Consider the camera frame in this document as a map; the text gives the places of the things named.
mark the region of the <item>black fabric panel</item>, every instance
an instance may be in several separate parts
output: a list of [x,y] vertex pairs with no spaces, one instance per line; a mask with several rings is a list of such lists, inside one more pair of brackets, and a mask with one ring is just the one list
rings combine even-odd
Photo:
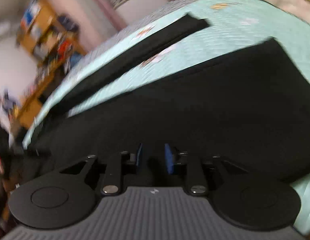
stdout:
[[39,102],[41,102],[42,104],[45,104],[46,100],[47,100],[47,97],[44,96],[43,94],[41,94],[39,97],[38,97],[38,100]]
[[7,152],[9,149],[9,134],[0,125],[0,153]]
[[279,179],[310,168],[310,85],[275,40],[195,65],[58,120],[32,145],[53,156],[41,173],[87,154],[163,158],[164,143],[225,155]]
[[206,20],[185,15],[169,26],[137,43],[74,87],[51,110],[52,115],[62,115],[92,96],[100,88],[119,78],[133,67],[160,53],[188,35],[209,27]]
[[20,128],[20,130],[18,131],[17,136],[15,137],[15,141],[14,141],[14,143],[16,145],[22,145],[27,131],[28,131],[28,129],[23,127],[23,126]]

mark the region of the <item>ribbed surface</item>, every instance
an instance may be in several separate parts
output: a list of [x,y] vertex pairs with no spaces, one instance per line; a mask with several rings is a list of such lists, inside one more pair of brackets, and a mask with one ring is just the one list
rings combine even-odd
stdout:
[[182,188],[129,187],[116,197],[103,198],[93,214],[69,228],[38,231],[22,226],[4,240],[303,240],[287,227],[252,232],[222,220],[204,198]]

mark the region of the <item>silver rivet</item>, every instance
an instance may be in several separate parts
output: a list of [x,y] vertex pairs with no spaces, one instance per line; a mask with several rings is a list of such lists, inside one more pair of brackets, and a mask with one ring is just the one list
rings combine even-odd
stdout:
[[115,185],[108,185],[103,187],[103,192],[105,192],[106,194],[114,194],[118,191],[118,187]]
[[194,194],[203,194],[206,192],[206,187],[204,187],[203,185],[195,185],[191,187],[191,191]]

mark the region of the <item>blue object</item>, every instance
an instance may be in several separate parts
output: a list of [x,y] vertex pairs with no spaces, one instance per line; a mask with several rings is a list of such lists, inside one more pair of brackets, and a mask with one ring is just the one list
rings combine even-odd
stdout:
[[173,174],[174,172],[173,154],[168,143],[165,143],[165,161],[168,174]]
[[139,158],[140,158],[140,155],[142,153],[142,148],[143,148],[143,144],[141,143],[139,145],[139,148],[138,148],[138,151],[137,151],[137,158],[136,158],[136,166],[138,167],[139,165]]
[[77,63],[81,60],[82,55],[78,52],[74,52],[73,55],[70,57],[70,69],[77,65]]
[[57,20],[63,25],[63,27],[69,31],[77,33],[79,31],[78,24],[74,23],[69,17],[66,15],[61,15],[57,18]]
[[30,13],[29,9],[25,12],[25,14],[24,14],[24,19],[26,20],[26,25],[29,26],[30,23],[31,23],[32,20],[33,20],[33,16],[32,16],[32,14]]

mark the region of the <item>mint green fabric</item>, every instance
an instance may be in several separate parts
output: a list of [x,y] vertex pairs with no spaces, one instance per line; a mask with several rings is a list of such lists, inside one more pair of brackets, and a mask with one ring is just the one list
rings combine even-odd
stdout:
[[294,226],[302,234],[307,235],[310,233],[310,174],[294,182],[292,187],[299,194],[302,202]]
[[145,36],[136,38],[137,33],[143,29],[141,28],[91,63],[82,68],[75,68],[42,107],[27,132],[23,141],[24,147],[29,145],[35,127],[41,123],[49,110],[81,80],[186,13],[199,19],[207,19],[211,27],[176,43],[176,49],[168,53],[160,62],[148,64],[146,67],[136,66],[114,82],[102,87],[93,96],[74,107],[69,112],[69,116],[195,64],[260,43],[270,36],[275,37],[284,47],[292,61],[310,82],[310,25],[260,0],[198,0],[148,24],[148,27],[153,28]]

